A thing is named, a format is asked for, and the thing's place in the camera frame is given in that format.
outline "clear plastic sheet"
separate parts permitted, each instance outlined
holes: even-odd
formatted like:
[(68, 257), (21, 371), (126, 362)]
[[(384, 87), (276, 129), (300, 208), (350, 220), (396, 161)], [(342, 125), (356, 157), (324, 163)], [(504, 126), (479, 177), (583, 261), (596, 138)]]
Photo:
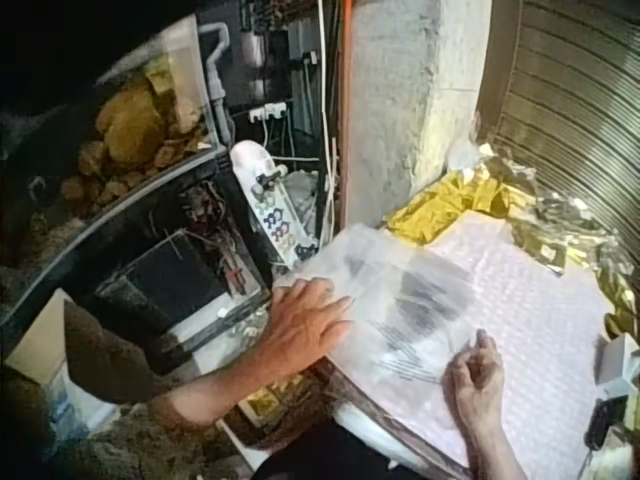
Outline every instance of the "clear plastic sheet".
[[(278, 283), (314, 277), (332, 280), (335, 298), (354, 299), (352, 332), (329, 355), (340, 377), (375, 398), (382, 415), (389, 405), (406, 413), (395, 415), (404, 424), (417, 410), (427, 415), (448, 363), (473, 333), (460, 320), (472, 299), (467, 273), (387, 232), (356, 225)], [(346, 389), (333, 392), (355, 400)]]

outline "forearm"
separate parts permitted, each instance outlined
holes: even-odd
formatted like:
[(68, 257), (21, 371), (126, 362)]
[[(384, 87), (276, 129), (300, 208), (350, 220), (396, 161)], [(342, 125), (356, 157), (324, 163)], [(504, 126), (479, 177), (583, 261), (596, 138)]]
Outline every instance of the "forearm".
[(473, 440), (482, 480), (526, 480), (502, 428)]
[(203, 375), (150, 402), (162, 423), (184, 428), (206, 428), (222, 418), (240, 400), (275, 381), (251, 350), (231, 366)]

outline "concrete wall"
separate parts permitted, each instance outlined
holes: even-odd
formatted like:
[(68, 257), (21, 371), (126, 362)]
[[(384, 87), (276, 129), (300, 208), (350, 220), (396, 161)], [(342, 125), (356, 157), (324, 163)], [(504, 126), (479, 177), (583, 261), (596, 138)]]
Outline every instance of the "concrete wall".
[(355, 0), (346, 223), (378, 225), (442, 172), (473, 117), (491, 0)]

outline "left hand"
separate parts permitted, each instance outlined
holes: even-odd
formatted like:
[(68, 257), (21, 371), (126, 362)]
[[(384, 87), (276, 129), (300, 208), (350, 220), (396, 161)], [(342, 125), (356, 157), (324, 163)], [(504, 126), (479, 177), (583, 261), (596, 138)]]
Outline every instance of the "left hand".
[(322, 278), (273, 290), (269, 323), (254, 350), (273, 381), (309, 367), (349, 333), (351, 322), (344, 315), (351, 298), (328, 303), (332, 294), (333, 284)]

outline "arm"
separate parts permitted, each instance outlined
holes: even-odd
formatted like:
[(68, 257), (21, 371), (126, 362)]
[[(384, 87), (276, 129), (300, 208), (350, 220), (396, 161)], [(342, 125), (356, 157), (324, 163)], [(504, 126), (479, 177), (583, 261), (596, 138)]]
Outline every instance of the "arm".
[(477, 456), (478, 476), (526, 480), (502, 428), (504, 370), (493, 338), (478, 330), (476, 346), (453, 363), (458, 413)]
[(260, 387), (304, 370), (349, 331), (350, 323), (342, 317), (351, 300), (327, 305), (331, 295), (331, 283), (321, 279), (275, 289), (269, 323), (258, 344), (230, 367), (153, 399), (153, 413), (171, 426), (206, 428)]

